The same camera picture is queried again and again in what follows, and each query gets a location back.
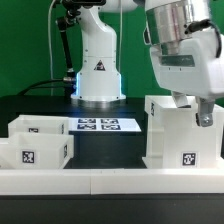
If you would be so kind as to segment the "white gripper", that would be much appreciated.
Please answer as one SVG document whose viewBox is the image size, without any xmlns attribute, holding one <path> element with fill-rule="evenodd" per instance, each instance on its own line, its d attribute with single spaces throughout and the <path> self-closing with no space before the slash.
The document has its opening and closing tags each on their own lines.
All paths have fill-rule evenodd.
<svg viewBox="0 0 224 224">
<path fill-rule="evenodd" d="M 178 55 L 163 56 L 158 48 L 150 49 L 157 83 L 172 91 L 176 107 L 190 108 L 185 94 L 197 96 L 196 121 L 201 127 L 213 125 L 213 99 L 224 97 L 224 50 L 217 58 L 216 49 L 212 30 L 195 32 L 181 41 Z"/>
</svg>

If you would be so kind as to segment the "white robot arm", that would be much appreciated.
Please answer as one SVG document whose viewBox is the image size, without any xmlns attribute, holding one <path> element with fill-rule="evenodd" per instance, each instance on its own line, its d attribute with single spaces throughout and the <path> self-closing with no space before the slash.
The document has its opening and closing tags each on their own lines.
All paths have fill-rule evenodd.
<svg viewBox="0 0 224 224">
<path fill-rule="evenodd" d="M 224 97 L 224 35 L 211 19 L 209 0 L 94 0 L 81 4 L 78 17 L 83 39 L 83 64 L 77 74 L 76 97 L 88 102 L 122 99 L 116 69 L 116 33 L 101 12 L 117 13 L 142 7 L 143 38 L 156 81 L 172 92 L 177 107 L 196 98 L 197 124 L 213 124 L 215 100 Z"/>
</svg>

